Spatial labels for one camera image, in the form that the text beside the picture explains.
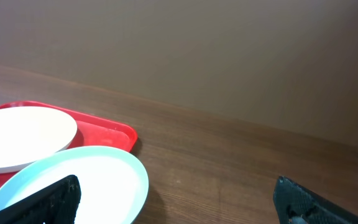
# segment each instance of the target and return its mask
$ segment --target table surface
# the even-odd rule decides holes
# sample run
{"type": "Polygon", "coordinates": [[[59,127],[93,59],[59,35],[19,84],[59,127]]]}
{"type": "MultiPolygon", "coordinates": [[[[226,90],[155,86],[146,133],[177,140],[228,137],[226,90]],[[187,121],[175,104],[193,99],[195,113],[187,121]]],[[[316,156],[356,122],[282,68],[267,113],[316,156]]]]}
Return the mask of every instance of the table surface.
{"type": "Polygon", "coordinates": [[[285,175],[358,215],[358,150],[0,66],[0,105],[36,100],[126,123],[150,192],[135,223],[278,223],[285,175]]]}

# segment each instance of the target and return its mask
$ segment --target dark green object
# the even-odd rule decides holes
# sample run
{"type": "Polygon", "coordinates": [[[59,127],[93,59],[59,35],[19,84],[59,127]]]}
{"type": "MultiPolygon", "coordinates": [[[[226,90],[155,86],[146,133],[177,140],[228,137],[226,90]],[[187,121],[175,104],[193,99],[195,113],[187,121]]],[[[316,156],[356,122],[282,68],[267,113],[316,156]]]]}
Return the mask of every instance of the dark green object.
{"type": "Polygon", "coordinates": [[[273,201],[280,224],[358,224],[358,216],[286,177],[278,178],[273,201]]]}
{"type": "Polygon", "coordinates": [[[0,224],[74,223],[80,199],[80,183],[69,175],[1,210],[0,224]]]}

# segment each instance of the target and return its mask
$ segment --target plate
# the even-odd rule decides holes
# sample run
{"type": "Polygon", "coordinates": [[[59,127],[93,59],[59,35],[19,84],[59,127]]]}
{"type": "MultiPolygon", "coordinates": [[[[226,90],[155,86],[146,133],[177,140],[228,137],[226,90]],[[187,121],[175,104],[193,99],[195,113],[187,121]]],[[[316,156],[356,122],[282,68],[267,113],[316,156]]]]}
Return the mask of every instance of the plate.
{"type": "Polygon", "coordinates": [[[0,174],[66,149],[77,132],[68,114],[40,106],[0,110],[0,174]]]}
{"type": "Polygon", "coordinates": [[[132,223],[149,190],[142,163],[132,154],[107,146],[84,146],[37,161],[0,188],[0,210],[74,174],[81,201],[75,223],[132,223]]]}

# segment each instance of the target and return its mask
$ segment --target red tray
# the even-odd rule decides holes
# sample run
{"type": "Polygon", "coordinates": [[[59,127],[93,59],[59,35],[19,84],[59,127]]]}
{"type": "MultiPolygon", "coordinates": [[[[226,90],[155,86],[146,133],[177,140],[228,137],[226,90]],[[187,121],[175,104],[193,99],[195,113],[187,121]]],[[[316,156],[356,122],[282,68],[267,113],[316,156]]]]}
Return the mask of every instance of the red tray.
{"type": "MultiPolygon", "coordinates": [[[[98,118],[89,114],[80,113],[36,101],[16,101],[0,106],[0,109],[15,106],[44,106],[68,113],[77,122],[77,133],[68,149],[78,146],[111,146],[130,152],[134,146],[136,131],[122,123],[98,118]]],[[[0,187],[5,184],[16,172],[0,174],[0,187]]]]}

